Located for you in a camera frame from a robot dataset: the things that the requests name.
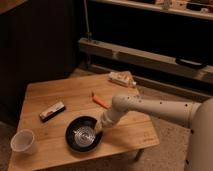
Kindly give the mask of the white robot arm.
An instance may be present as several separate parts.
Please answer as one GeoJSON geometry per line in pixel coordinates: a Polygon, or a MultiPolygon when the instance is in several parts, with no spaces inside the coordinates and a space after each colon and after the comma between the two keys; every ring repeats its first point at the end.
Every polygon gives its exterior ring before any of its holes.
{"type": "Polygon", "coordinates": [[[198,102],[143,99],[118,94],[95,126],[97,133],[116,125],[130,111],[159,117],[190,129],[184,171],[213,171],[213,98],[198,102]]]}

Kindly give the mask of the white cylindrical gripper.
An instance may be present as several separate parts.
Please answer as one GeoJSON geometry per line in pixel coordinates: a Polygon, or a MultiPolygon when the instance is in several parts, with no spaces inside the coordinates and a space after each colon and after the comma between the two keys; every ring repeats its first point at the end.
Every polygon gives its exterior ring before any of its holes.
{"type": "Polygon", "coordinates": [[[101,115],[101,122],[97,121],[94,127],[95,132],[100,132],[103,128],[110,128],[116,125],[124,116],[123,112],[109,109],[101,115]]]}

